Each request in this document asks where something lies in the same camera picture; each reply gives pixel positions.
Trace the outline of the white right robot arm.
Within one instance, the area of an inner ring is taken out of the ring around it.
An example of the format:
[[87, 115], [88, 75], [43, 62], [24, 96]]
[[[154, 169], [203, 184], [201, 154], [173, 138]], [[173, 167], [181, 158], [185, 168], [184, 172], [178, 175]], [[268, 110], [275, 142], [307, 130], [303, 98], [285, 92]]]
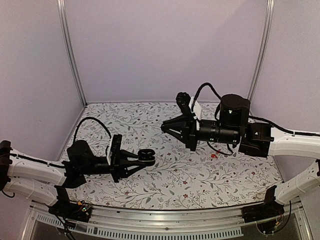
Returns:
[[181, 115], [166, 120], [161, 130], [195, 151], [199, 141], [222, 143], [238, 148], [251, 157], [297, 156], [313, 158], [314, 162], [292, 179], [269, 187], [258, 213], [269, 218], [293, 198], [305, 194], [320, 184], [320, 135], [280, 129], [266, 120], [250, 123], [250, 101], [236, 94], [220, 99], [217, 120], [202, 119], [202, 110], [195, 97], [178, 93], [176, 103]]

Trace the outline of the black earbud charging case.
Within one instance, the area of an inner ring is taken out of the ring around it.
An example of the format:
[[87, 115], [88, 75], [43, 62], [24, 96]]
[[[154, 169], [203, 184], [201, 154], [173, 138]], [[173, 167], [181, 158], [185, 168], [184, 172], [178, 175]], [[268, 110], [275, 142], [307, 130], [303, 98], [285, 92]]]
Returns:
[[138, 161], [147, 166], [153, 166], [156, 162], [155, 151], [153, 149], [140, 149], [137, 155]]

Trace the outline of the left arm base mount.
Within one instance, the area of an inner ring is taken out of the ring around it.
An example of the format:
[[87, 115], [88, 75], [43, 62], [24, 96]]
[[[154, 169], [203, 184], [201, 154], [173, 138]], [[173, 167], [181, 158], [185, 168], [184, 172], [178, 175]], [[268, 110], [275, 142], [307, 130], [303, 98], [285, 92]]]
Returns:
[[64, 219], [71, 219], [88, 223], [92, 214], [92, 204], [84, 202], [71, 202], [66, 189], [62, 186], [54, 186], [57, 192], [56, 202], [48, 206], [48, 212]]

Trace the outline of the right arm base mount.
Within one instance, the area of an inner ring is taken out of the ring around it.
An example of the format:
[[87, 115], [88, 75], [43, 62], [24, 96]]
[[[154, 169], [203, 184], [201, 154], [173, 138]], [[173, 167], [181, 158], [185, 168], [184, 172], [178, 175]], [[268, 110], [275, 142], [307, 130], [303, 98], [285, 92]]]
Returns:
[[276, 202], [276, 188], [274, 185], [266, 190], [262, 203], [245, 206], [241, 209], [241, 216], [245, 223], [260, 221], [285, 213], [284, 205]]

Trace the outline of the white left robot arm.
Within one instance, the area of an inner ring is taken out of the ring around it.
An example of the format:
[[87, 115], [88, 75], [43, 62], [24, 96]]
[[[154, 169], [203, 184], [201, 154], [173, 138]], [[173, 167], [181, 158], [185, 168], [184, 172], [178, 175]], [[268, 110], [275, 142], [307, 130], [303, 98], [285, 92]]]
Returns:
[[65, 189], [85, 184], [87, 175], [110, 174], [114, 182], [155, 164], [155, 151], [140, 149], [132, 153], [121, 148], [122, 135], [111, 137], [104, 156], [96, 156], [85, 140], [75, 141], [68, 149], [67, 161], [49, 161], [32, 157], [0, 143], [0, 188], [53, 206], [63, 216], [74, 213]]

